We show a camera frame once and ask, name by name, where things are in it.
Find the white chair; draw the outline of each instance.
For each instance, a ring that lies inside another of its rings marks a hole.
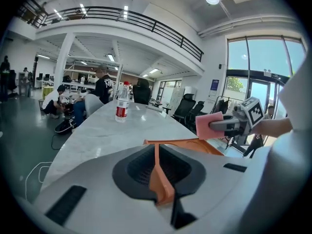
[[[104,105],[97,96],[92,95],[92,94],[87,94],[84,98],[84,102],[85,102],[87,117],[89,117],[97,109],[99,109],[101,106]]]

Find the floor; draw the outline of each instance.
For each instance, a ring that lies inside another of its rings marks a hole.
[[[0,104],[1,168],[12,192],[25,198],[25,180],[32,169],[40,162],[51,162],[58,153],[53,150],[51,140],[54,128],[63,120],[51,119],[40,111],[38,99],[41,90],[36,90],[32,98],[19,97]],[[70,134],[55,136],[53,147],[60,148]],[[38,166],[27,179],[27,199],[32,202],[39,194]],[[43,168],[40,180],[43,181],[48,168]]]

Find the chair back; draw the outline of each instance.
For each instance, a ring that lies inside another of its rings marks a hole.
[[[174,115],[185,117],[190,112],[190,110],[196,104],[196,101],[192,99],[193,94],[185,94],[181,100],[178,108],[176,109]]]
[[[146,79],[139,78],[137,84],[133,86],[133,97],[135,103],[148,105],[151,96],[151,89]]]
[[[99,109],[101,106],[104,105],[97,96],[92,95],[92,94],[87,94],[84,98],[84,102],[85,102],[87,117],[89,117],[97,109]]]
[[[199,101],[198,104],[190,111],[190,121],[195,122],[195,117],[204,108],[204,102]]]

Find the human hand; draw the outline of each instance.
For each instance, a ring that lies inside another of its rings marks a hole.
[[[82,98],[81,98],[81,97],[78,97],[78,98],[75,100],[75,103],[76,103],[76,102],[79,102],[79,101],[82,101]]]

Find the red bottle label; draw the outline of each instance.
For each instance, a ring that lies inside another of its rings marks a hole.
[[[117,101],[116,116],[126,117],[127,113],[128,113],[128,105],[129,105],[129,102],[118,100]]]

